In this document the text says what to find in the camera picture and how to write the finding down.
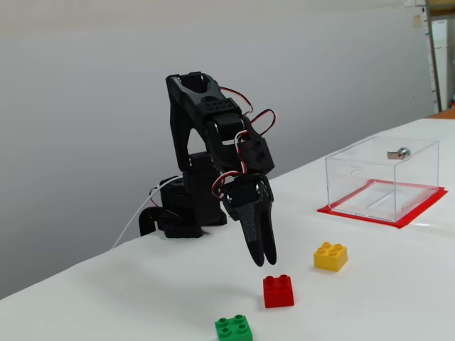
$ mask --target green lego brick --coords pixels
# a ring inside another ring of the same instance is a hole
[[[219,341],[252,341],[250,325],[243,315],[234,318],[221,318],[215,322]]]

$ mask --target yellow lego brick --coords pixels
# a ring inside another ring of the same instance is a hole
[[[347,261],[348,250],[341,244],[330,245],[325,242],[314,253],[315,268],[338,272]]]

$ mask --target lego brick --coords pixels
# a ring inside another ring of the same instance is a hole
[[[338,272],[347,261],[348,250],[341,244],[325,242],[314,253],[314,267],[320,269]]]
[[[291,277],[268,276],[263,280],[265,308],[289,307],[294,305]]]
[[[234,318],[221,318],[215,322],[219,341],[252,341],[253,334],[247,318],[236,315]]]

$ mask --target red lego brick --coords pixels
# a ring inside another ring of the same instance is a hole
[[[279,278],[264,278],[265,308],[289,307],[294,305],[291,277],[281,275]]]

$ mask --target red wire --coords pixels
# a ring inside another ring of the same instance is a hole
[[[229,91],[229,92],[232,92],[238,96],[241,96],[241,98],[244,99],[244,101],[246,103],[248,103],[248,105],[250,106],[250,110],[248,112],[245,112],[244,115],[248,115],[248,114],[251,114],[253,112],[253,104],[251,104],[251,102],[248,100],[248,98],[246,98],[243,94],[241,94],[240,92],[238,91],[235,91],[235,90],[232,90],[232,89],[229,89],[228,87],[220,87],[221,90],[225,90],[225,91]]]
[[[152,190],[154,190],[155,188],[156,188],[156,186],[155,186],[155,187],[153,187],[153,188],[150,190],[150,193],[149,193],[149,195],[151,194],[151,191],[152,191]],[[152,202],[153,202],[153,204],[154,204],[155,206],[159,207],[159,206],[158,206],[158,204],[157,204],[156,202],[154,202],[154,200],[153,200],[153,198],[152,198],[152,197],[150,198],[150,201],[152,201]]]
[[[260,135],[264,135],[265,133],[267,133],[270,128],[272,128],[274,125],[275,125],[275,122],[277,121],[277,113],[274,112],[273,110],[271,109],[265,109],[263,112],[259,113],[254,119],[251,120],[251,123],[255,123],[258,119],[260,119],[261,117],[263,117],[267,112],[271,112],[273,114],[273,120],[272,120],[272,123],[270,124],[269,128],[265,129]]]
[[[223,182],[223,185],[224,185],[224,181],[225,179],[228,177],[228,176],[237,176],[237,175],[240,175],[241,173],[240,172],[237,172],[236,170],[230,170],[229,172],[226,172],[222,175],[220,175],[220,177],[218,179],[215,180],[215,182],[213,183],[212,185],[212,194],[214,196],[216,196],[217,199],[221,200],[221,197],[219,195],[216,195],[215,194],[215,189],[216,187],[218,186],[218,184],[220,182]]]

